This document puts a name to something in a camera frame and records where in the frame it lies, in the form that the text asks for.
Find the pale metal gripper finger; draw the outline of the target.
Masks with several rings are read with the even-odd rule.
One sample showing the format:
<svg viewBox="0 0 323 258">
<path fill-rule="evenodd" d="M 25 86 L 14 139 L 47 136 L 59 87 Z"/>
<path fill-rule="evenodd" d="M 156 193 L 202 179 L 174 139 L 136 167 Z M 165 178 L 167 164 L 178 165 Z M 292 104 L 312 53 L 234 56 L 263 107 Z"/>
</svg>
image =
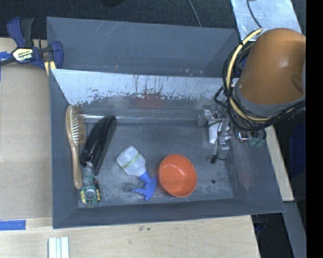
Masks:
<svg viewBox="0 0 323 258">
<path fill-rule="evenodd" d="M 214 144 L 211 161 L 225 160 L 229 151 L 230 128 L 223 122 L 209 122 L 209 143 Z"/>
<path fill-rule="evenodd" d="M 198 116 L 198 126 L 211 125 L 217 121 L 217 106 L 204 106 Z"/>
</svg>

